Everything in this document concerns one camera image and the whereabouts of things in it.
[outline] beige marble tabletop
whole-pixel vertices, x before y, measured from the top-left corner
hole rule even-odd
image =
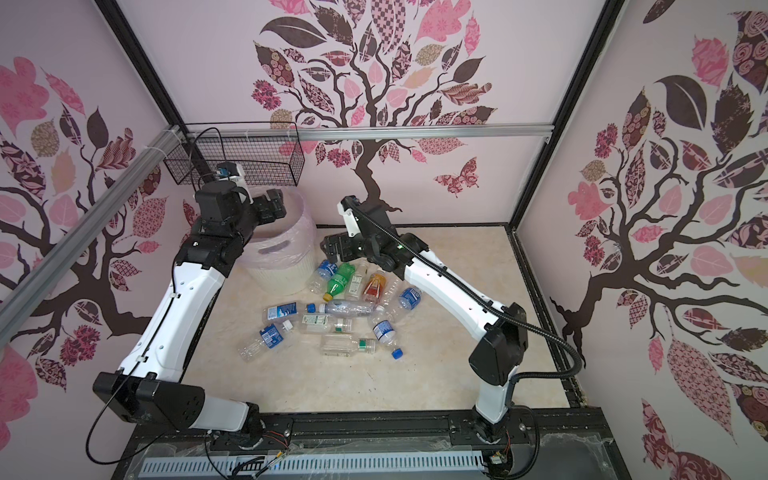
[[[337,230],[318,230],[321,239]],[[530,296],[503,227],[425,227],[411,231],[446,265],[475,288],[502,303],[517,302],[538,325]],[[317,259],[323,254],[316,249]],[[209,396],[253,402],[262,412],[344,412],[470,409],[480,379],[468,364],[475,347],[461,323],[433,298],[396,325],[405,355],[394,360],[385,349],[373,355],[323,356],[320,336],[294,335],[291,344],[244,362],[237,344],[263,328],[262,310],[287,300],[322,300],[304,290],[274,296],[260,290],[249,273],[235,266],[224,284],[184,377]],[[367,322],[355,331],[371,337]],[[554,370],[543,338],[530,335],[521,371]],[[535,408],[568,407],[559,380],[520,381],[513,397]]]

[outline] empty bottle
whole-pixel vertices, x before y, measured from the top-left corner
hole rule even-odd
[[[295,327],[301,333],[350,333],[352,332],[352,319],[339,318],[327,313],[305,313]]]
[[[352,275],[352,279],[349,280],[349,284],[346,287],[346,292],[344,293],[344,298],[346,300],[360,300],[360,296],[362,295],[362,288],[365,286],[365,284],[362,282],[362,279],[366,278],[368,275],[369,265],[370,264],[367,262],[363,262],[358,265],[357,270],[355,270],[355,274]]]
[[[241,343],[237,352],[240,354],[240,358],[246,362],[252,362],[258,356],[263,355],[264,352],[278,345],[282,345],[282,348],[285,348],[285,345],[289,345],[291,343],[291,330],[293,330],[293,324],[290,320],[271,323],[263,330],[260,330],[258,334]]]
[[[379,305],[387,306],[402,288],[402,280],[400,280],[394,272],[388,272],[386,274],[386,286],[382,290],[382,295],[379,298]]]
[[[314,303],[290,302],[283,305],[268,306],[263,310],[262,319],[264,325],[269,325],[276,320],[294,319],[295,316],[304,313],[315,313],[317,307]]]
[[[368,280],[366,289],[362,292],[362,300],[378,304],[385,286],[386,278],[384,277],[384,272],[377,270]]]
[[[403,290],[388,306],[389,320],[397,323],[416,308],[422,301],[422,291],[415,286]]]
[[[373,334],[390,352],[392,357],[397,360],[402,356],[402,350],[397,346],[397,336],[395,329],[389,322],[389,313],[381,305],[378,305],[373,311],[373,315],[368,317],[369,324],[373,329]]]
[[[312,272],[309,284],[310,291],[318,295],[323,295],[323,293],[325,293],[326,289],[328,288],[328,280],[331,280],[331,277],[334,273],[336,273],[337,270],[338,267],[335,263],[330,263],[328,260],[323,260],[323,262],[317,267],[317,270]]]
[[[320,352],[328,356],[351,356],[354,352],[374,353],[374,339],[359,339],[352,335],[323,335],[320,340]]]
[[[328,288],[323,294],[323,300],[330,302],[333,297],[339,295],[346,288],[346,284],[349,283],[349,279],[352,278],[352,274],[355,273],[355,267],[348,263],[342,263],[336,273],[333,274],[331,280],[328,280]]]
[[[354,318],[370,316],[373,313],[373,303],[360,300],[331,300],[324,306],[325,313],[339,318]]]

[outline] blue bottle label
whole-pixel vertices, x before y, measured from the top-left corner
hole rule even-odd
[[[286,303],[285,305],[271,306],[266,311],[267,320],[279,319],[281,316],[295,315],[296,302]]]
[[[392,332],[393,330],[394,329],[392,328],[392,325],[389,324],[389,320],[384,320],[383,322],[377,323],[376,326],[373,327],[373,334],[376,335],[377,340],[381,340],[384,335]]]
[[[422,294],[417,289],[408,287],[400,293],[400,298],[405,299],[410,305],[409,309],[413,310],[422,301]]]
[[[325,270],[328,272],[328,276],[334,276],[336,275],[336,271],[339,269],[339,267],[336,266],[335,263],[330,263],[328,260],[323,260],[323,262],[320,264],[320,266],[317,267],[318,270]]]
[[[274,348],[278,343],[283,341],[283,336],[280,335],[280,332],[277,331],[277,327],[273,323],[272,325],[268,326],[266,329],[261,330],[259,332],[261,335],[261,338],[264,340],[264,343],[266,343],[266,346],[269,348]]]

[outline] plastic bottle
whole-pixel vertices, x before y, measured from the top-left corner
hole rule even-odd
[[[293,324],[290,320],[271,323],[263,330],[260,330],[258,334],[241,343],[237,352],[240,354],[240,358],[246,362],[252,362],[258,356],[263,355],[264,352],[277,346],[286,348],[285,345],[292,343],[292,330]]]
[[[397,346],[397,335],[389,322],[389,313],[386,309],[378,305],[373,311],[373,315],[368,317],[368,322],[373,329],[373,334],[376,335],[376,339],[392,352],[392,357],[395,360],[402,357],[402,350]]]
[[[373,307],[373,303],[360,300],[331,300],[323,306],[325,313],[339,318],[370,316],[373,313]]]
[[[283,305],[273,305],[265,308],[262,312],[262,319],[264,321],[264,325],[269,325],[270,323],[273,323],[277,320],[298,320],[298,318],[294,317],[298,317],[298,315],[302,315],[304,313],[315,313],[315,310],[318,309],[319,307],[314,303],[284,303]]]
[[[352,332],[352,319],[339,318],[327,313],[305,313],[301,320],[295,322],[295,328],[301,333],[350,333]]]
[[[379,298],[379,305],[387,306],[396,298],[397,293],[402,289],[402,280],[393,272],[386,274],[386,287],[382,291],[382,295]]]
[[[349,284],[346,286],[346,292],[344,298],[346,300],[360,300],[362,295],[362,288],[365,286],[362,283],[362,279],[368,275],[368,267],[370,263],[363,262],[357,266],[355,274],[352,275],[352,279],[349,280]]]
[[[331,280],[328,280],[328,289],[323,294],[323,300],[330,302],[333,297],[339,295],[346,288],[346,284],[349,283],[349,279],[352,278],[352,274],[355,273],[355,267],[348,263],[342,263],[336,273],[333,274]]]
[[[415,286],[403,290],[388,307],[389,321],[397,323],[415,309],[422,301],[422,291]]]
[[[309,288],[312,293],[323,295],[328,287],[328,280],[336,273],[338,267],[335,263],[330,263],[328,260],[323,262],[317,267],[317,270],[312,272],[310,277]]]
[[[362,300],[378,304],[385,287],[386,277],[384,277],[384,272],[382,270],[377,270],[371,275],[370,280],[368,280],[366,289],[362,292]]]
[[[323,335],[320,340],[320,352],[328,356],[351,356],[354,352],[374,353],[374,339],[359,339],[352,335]]]

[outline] green plastic bottle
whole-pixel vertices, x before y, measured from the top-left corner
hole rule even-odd
[[[336,273],[328,280],[327,293],[323,295],[323,300],[330,302],[333,297],[339,295],[346,288],[346,284],[349,283],[349,279],[355,273],[355,267],[348,263],[342,263]]]

